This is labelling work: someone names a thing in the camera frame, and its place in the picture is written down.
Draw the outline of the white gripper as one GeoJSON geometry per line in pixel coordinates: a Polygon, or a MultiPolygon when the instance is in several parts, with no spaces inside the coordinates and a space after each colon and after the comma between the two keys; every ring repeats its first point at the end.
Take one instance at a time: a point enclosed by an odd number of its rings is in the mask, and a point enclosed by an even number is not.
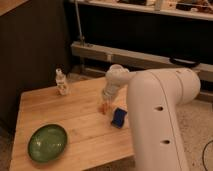
{"type": "Polygon", "coordinates": [[[105,112],[106,101],[114,101],[118,96],[119,90],[122,86],[118,82],[107,81],[105,87],[102,90],[102,98],[99,101],[98,109],[100,112],[105,112]]]}

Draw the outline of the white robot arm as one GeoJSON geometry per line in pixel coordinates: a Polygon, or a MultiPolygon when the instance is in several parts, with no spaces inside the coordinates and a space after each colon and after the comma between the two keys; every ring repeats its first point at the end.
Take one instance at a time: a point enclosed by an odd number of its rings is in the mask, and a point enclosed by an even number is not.
{"type": "Polygon", "coordinates": [[[189,171],[176,107],[200,92],[200,79],[189,68],[131,72],[114,64],[105,75],[101,108],[107,112],[121,88],[132,135],[136,171],[189,171]]]}

